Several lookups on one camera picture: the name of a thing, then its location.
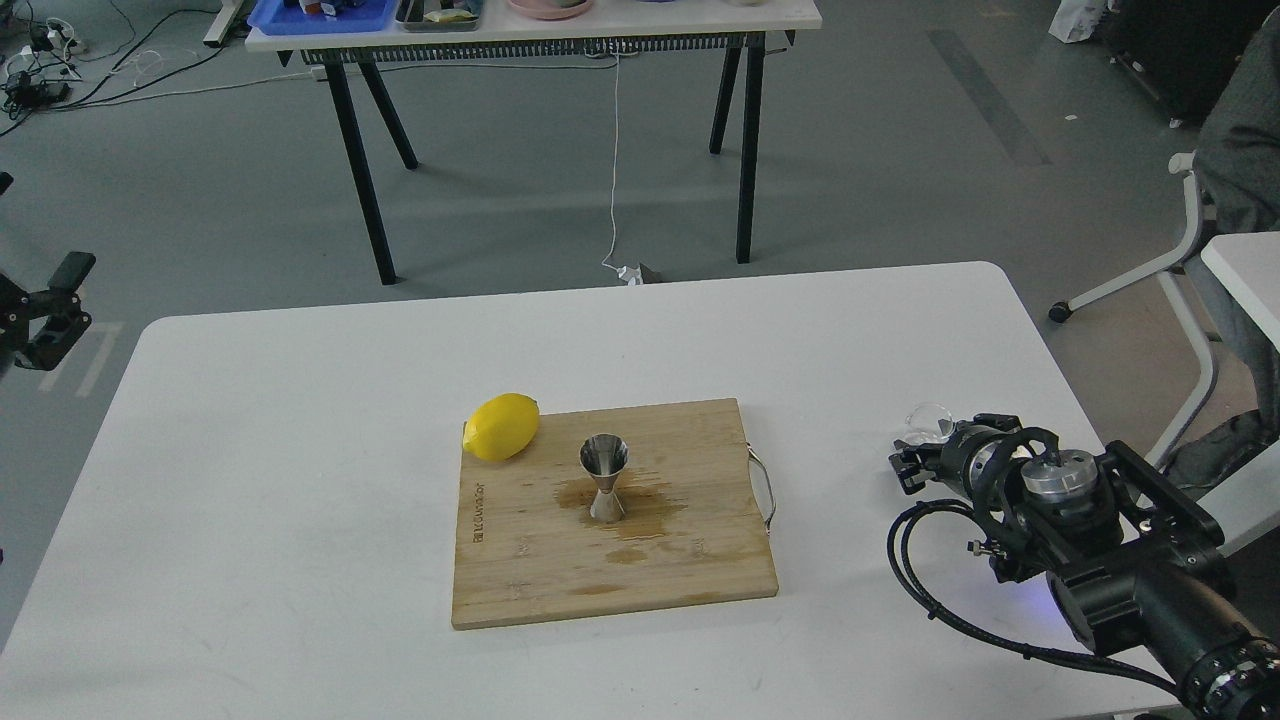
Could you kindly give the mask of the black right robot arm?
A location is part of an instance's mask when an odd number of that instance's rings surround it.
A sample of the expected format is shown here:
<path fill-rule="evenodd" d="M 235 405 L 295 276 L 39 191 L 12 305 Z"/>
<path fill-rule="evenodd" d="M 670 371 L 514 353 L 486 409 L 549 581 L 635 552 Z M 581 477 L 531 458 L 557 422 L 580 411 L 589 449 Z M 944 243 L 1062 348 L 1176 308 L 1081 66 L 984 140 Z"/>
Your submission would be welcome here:
<path fill-rule="evenodd" d="M 928 480 L 954 492 L 901 512 L 886 541 L 929 618 L 1024 659 L 1157 687 L 1198 719 L 1277 716 L 1277 642 L 1233 602 L 1221 527 L 1125 443 L 1091 455 L 1012 415 L 943 416 L 896 439 L 890 464 L 906 495 Z M 909 559 L 918 523 L 936 514 L 975 524 L 969 550 L 998 582 L 1043 577 L 1082 651 L 1010 641 L 937 600 Z"/>

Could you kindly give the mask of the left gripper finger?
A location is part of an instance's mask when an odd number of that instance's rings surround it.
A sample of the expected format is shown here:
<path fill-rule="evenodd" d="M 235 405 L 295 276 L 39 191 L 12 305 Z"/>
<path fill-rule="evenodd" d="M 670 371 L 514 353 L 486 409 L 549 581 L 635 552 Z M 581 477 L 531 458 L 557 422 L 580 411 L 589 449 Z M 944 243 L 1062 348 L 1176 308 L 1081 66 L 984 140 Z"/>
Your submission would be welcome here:
<path fill-rule="evenodd" d="M 1 275 L 1 372 L 18 366 L 58 369 L 92 324 L 79 290 L 96 264 L 91 252 L 69 252 L 47 287 L 28 291 Z"/>

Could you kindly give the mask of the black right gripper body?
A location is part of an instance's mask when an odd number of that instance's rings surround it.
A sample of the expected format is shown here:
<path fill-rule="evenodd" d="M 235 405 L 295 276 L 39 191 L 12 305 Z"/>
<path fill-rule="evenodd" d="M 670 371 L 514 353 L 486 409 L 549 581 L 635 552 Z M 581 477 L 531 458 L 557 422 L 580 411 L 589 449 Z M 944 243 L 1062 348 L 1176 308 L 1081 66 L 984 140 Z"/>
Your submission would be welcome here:
<path fill-rule="evenodd" d="M 947 486 L 956 495 L 969 500 L 972 503 L 977 503 L 974 496 L 974 483 L 986 469 L 986 464 L 995 455 L 998 442 L 1005 437 L 947 441 L 945 443 L 942 460 L 948 469 L 950 482 L 945 486 Z"/>

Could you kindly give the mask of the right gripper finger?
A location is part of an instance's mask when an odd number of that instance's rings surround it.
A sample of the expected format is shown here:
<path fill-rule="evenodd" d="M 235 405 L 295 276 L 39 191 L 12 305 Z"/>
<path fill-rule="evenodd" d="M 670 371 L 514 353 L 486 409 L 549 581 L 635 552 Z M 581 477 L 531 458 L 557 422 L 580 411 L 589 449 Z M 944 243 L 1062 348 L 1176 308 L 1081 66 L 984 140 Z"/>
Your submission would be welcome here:
<path fill-rule="evenodd" d="M 950 482 L 942 455 L 945 445 L 895 445 L 890 466 L 908 496 L 920 493 L 929 482 Z"/>
<path fill-rule="evenodd" d="M 970 441 L 974 438 L 1001 438 L 1005 436 L 1012 436 L 1023 430 L 1023 424 L 1019 416 L 997 414 L 997 413 L 979 413 L 972 419 L 957 420 L 951 424 L 950 433 L 947 434 L 947 441 Z"/>

